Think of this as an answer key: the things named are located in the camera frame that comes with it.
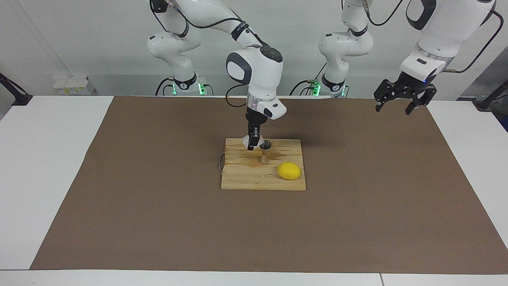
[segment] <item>brown table surface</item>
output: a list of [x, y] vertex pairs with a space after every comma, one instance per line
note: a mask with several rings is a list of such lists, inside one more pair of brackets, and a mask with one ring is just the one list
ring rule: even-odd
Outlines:
[[307, 191], [220, 189], [223, 99], [114, 98], [31, 269], [508, 274], [508, 250], [426, 108], [284, 100]]

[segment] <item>white wall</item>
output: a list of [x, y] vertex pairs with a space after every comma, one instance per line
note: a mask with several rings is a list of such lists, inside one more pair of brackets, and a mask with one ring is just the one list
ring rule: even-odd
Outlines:
[[[346, 31], [340, 21], [340, 1], [320, 0], [223, 0], [256, 30], [264, 41], [284, 56], [279, 94], [287, 94], [298, 81], [314, 77], [324, 63], [318, 41], [322, 34]], [[0, 1], [0, 71], [37, 95], [53, 94], [54, 76], [65, 75], [52, 61], [13, 9], [19, 3], [30, 19], [75, 76], [88, 76], [103, 95], [149, 95], [170, 74], [161, 60], [146, 48], [149, 36], [161, 30], [147, 0], [2, 0]], [[398, 0], [376, 1], [371, 10], [375, 21], [384, 20]], [[405, 19], [403, 8], [383, 27], [371, 27], [375, 38], [372, 53], [350, 58], [350, 97], [372, 98], [381, 80], [395, 80], [398, 67], [419, 37]], [[508, 16], [507, 1], [497, 10]], [[471, 38], [450, 68], [461, 69], [482, 48], [497, 28], [491, 19]], [[477, 64], [465, 74], [443, 74], [434, 82], [437, 99], [454, 100], [508, 45], [508, 28], [492, 43]], [[238, 48], [229, 35], [203, 31], [203, 45], [187, 53], [196, 71], [207, 77], [216, 94], [235, 83], [225, 71], [225, 58]], [[0, 89], [0, 102], [10, 95]], [[6, 110], [0, 103], [0, 112]]]

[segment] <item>white table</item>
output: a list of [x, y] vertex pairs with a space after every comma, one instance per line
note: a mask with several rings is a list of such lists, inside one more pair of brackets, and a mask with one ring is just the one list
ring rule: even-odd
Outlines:
[[[23, 271], [35, 258], [112, 98], [37, 96], [0, 121], [0, 286], [508, 285], [508, 275]], [[508, 133], [469, 102], [434, 101], [429, 109], [508, 246]]]

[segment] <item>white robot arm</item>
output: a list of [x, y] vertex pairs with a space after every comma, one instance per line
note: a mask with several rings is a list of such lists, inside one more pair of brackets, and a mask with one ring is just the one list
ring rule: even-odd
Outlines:
[[369, 54], [374, 40], [368, 32], [368, 18], [364, 5], [371, 6], [373, 0], [345, 0], [342, 22], [347, 32], [329, 33], [319, 42], [319, 50], [326, 57], [325, 73], [320, 78], [321, 93], [337, 97], [344, 87], [349, 64], [344, 57]]
[[408, 98], [409, 115], [427, 105], [437, 92], [433, 79], [450, 64], [462, 44], [493, 13], [496, 0], [420, 0], [423, 12], [418, 19], [407, 20], [422, 34], [411, 54], [402, 62], [396, 82], [385, 79], [375, 91], [376, 110], [393, 99]]
[[154, 14], [162, 16], [161, 24], [168, 33], [152, 36], [148, 48], [154, 56], [172, 66], [175, 83], [180, 88], [188, 88], [197, 81], [190, 59], [180, 55], [200, 45], [196, 28], [226, 32], [243, 47], [229, 54], [226, 69], [233, 80], [249, 86], [246, 145], [249, 150], [259, 146], [261, 125], [268, 118], [278, 119], [287, 111], [276, 97], [283, 68], [280, 52], [263, 42], [245, 21], [219, 0], [150, 0], [150, 3]]

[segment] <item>lemon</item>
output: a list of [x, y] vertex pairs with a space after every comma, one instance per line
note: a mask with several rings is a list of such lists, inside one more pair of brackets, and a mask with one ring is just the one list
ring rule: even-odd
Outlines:
[[277, 171], [279, 172], [279, 176], [286, 180], [298, 179], [302, 175], [300, 167], [289, 162], [282, 163], [277, 167]]

